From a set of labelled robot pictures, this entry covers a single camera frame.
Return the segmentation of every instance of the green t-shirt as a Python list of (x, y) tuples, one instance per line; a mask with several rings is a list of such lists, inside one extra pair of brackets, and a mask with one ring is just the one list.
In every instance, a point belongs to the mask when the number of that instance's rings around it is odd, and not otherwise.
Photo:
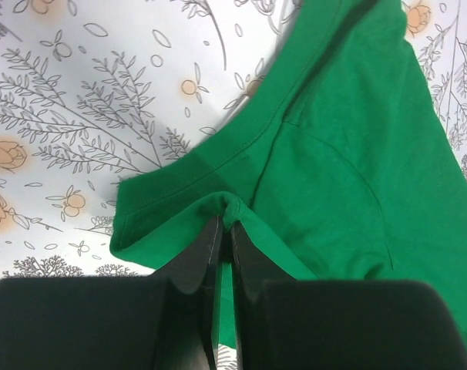
[[(298, 279), (429, 283), (467, 344), (467, 183), (400, 7), (304, 2), (257, 95), (229, 125), (120, 184), (112, 253), (162, 267), (221, 214)], [(223, 276), (220, 342), (235, 346)]]

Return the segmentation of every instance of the green fabric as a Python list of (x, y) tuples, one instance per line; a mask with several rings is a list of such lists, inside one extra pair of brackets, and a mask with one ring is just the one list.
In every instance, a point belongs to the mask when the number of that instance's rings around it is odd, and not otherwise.
[[(229, 125), (120, 184), (112, 253), (161, 267), (221, 214), (299, 279), (429, 283), (467, 344), (467, 183), (400, 7), (304, 2), (268, 77)], [(234, 347), (223, 275), (220, 341)]]

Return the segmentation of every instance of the stitching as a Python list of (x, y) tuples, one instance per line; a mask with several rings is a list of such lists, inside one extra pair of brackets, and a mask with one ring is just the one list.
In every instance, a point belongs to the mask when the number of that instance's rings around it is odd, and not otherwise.
[(218, 216), (217, 216), (217, 229), (215, 230), (215, 236), (213, 237), (213, 242), (210, 244), (211, 253), (210, 253), (210, 258), (208, 259), (208, 264), (211, 263), (211, 258), (213, 258), (213, 246), (215, 245), (215, 241), (217, 241), (219, 227), (220, 227), (220, 222), (219, 222)]
[(148, 198), (147, 200), (144, 200), (144, 201), (140, 202), (139, 205), (134, 205), (132, 208), (128, 209), (125, 214), (130, 214), (130, 213), (132, 213), (132, 212), (134, 212), (136, 210), (140, 210), (140, 209), (142, 209), (144, 207), (148, 207), (148, 206), (156, 203), (157, 201), (162, 200), (163, 198), (173, 197), (177, 193), (180, 193), (181, 191), (184, 191), (184, 190), (188, 189), (189, 187), (193, 186), (195, 183), (203, 180), (204, 178), (208, 177), (209, 175), (211, 175), (211, 174), (217, 172), (218, 170), (220, 170), (222, 167), (227, 165), (231, 160), (235, 159), (239, 154), (241, 154), (243, 151), (247, 150), (251, 145), (253, 145), (267, 131), (268, 127), (270, 126), (271, 120), (276, 115), (276, 113), (278, 113), (279, 111), (281, 111), (283, 109), (284, 104), (288, 100), (288, 96), (293, 95), (294, 90), (297, 88), (298, 83), (301, 81), (301, 77), (309, 70), (309, 66), (311, 64), (314, 64), (314, 61), (313, 61), (314, 55), (317, 55), (321, 51), (323, 46), (326, 44), (326, 41), (328, 40), (328, 34), (330, 33), (330, 30), (333, 28), (334, 22), (335, 22), (335, 20), (337, 18), (337, 15), (339, 15), (339, 13), (340, 13), (340, 10), (341, 10), (341, 1), (339, 1), (339, 3), (338, 3), (338, 7), (336, 8), (336, 11), (334, 12), (333, 19), (331, 20), (330, 25), (326, 29), (325, 34), (323, 35), (318, 48), (316, 50), (314, 50), (314, 54), (304, 64), (304, 67), (301, 69), (301, 72), (299, 73), (298, 77), (294, 80), (294, 83), (289, 88), (288, 94), (283, 98), (283, 100), (281, 101), (281, 104), (277, 108), (273, 109), (273, 111), (269, 114), (270, 118), (267, 119), (267, 121), (266, 121), (267, 123), (263, 127), (260, 128), (259, 132), (256, 135), (254, 135), (254, 137), (252, 139), (248, 140), (244, 145), (242, 145), (233, 154), (231, 154), (230, 156), (227, 156), (226, 159), (221, 160), (220, 164), (217, 166), (217, 168), (215, 170), (212, 170), (212, 171), (204, 174), (201, 177), (191, 178), (188, 181), (188, 184), (185, 187), (175, 187), (175, 188), (172, 188), (171, 190), (167, 190), (163, 194), (156, 195), (154, 197)]
[[(129, 216), (126, 216), (124, 218), (124, 225), (123, 225), (123, 228), (122, 228), (122, 232), (120, 233), (120, 237), (119, 237), (119, 243), (117, 245), (117, 247), (119, 248), (119, 250), (121, 251), (122, 250), (122, 245), (123, 245), (123, 238), (124, 238), (124, 235), (126, 235), (126, 229), (127, 229), (127, 221), (129, 219)], [(131, 233), (129, 234), (129, 239), (132, 239), (132, 236), (134, 235), (134, 233), (131, 231)]]
[(381, 226), (382, 226), (382, 233), (384, 235), (384, 240), (385, 240), (385, 248), (386, 248), (386, 251), (388, 252), (388, 258), (389, 258), (389, 263), (391, 264), (391, 269), (394, 270), (395, 269), (395, 265), (393, 263), (393, 259), (392, 259), (392, 256), (391, 256), (391, 252), (389, 250), (389, 243), (388, 243), (388, 232), (386, 231), (386, 228), (385, 228), (385, 218), (384, 218), (384, 213), (382, 211), (382, 205), (381, 205), (381, 202), (379, 201), (376, 193), (374, 192), (374, 190), (372, 189), (371, 187), (371, 184), (367, 181), (367, 179), (357, 170), (357, 168), (355, 168), (354, 164), (346, 157), (344, 156), (343, 154), (341, 154), (341, 152), (336, 149), (336, 147), (332, 146), (330, 143), (326, 143), (324, 140), (321, 140), (319, 138), (317, 138), (316, 136), (313, 136), (311, 133), (308, 133), (306, 132), (305, 130), (303, 130), (302, 128), (300, 128), (299, 126), (293, 124), (293, 123), (287, 123), (287, 125), (290, 125), (290, 126), (293, 126), (295, 127), (297, 130), (300, 130), (302, 132), (303, 135), (307, 136), (307, 137), (310, 137), (311, 139), (313, 140), (316, 140), (318, 141), (319, 143), (322, 143), (324, 144), (325, 146), (327, 146), (328, 148), (332, 149), (334, 152), (336, 152), (336, 154), (342, 158), (342, 160), (344, 162), (346, 162), (347, 165), (350, 166), (350, 168), (352, 168), (352, 170), (358, 175), (358, 177), (361, 179), (362, 183), (365, 184), (365, 186), (368, 188), (368, 190), (371, 192), (372, 196), (374, 197), (375, 201), (376, 201), (376, 204), (378, 205), (379, 207), (379, 216), (381, 217)]

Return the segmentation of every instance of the floral backdrop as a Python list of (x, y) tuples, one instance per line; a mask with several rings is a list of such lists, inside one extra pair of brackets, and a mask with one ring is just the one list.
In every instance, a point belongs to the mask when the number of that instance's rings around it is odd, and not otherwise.
[[(467, 179), (467, 0), (402, 7)], [(301, 0), (0, 0), (0, 278), (152, 272), (108, 252), (119, 182), (227, 124), (300, 11)], [(220, 368), (233, 359), (222, 347)]]

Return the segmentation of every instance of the t-shirt sleeve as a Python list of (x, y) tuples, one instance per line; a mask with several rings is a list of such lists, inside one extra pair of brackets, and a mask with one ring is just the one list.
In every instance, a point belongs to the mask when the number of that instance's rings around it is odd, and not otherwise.
[(303, 129), (362, 175), (396, 278), (435, 288), (467, 342), (467, 183), (404, 36), (399, 2), (379, 2), (308, 93)]

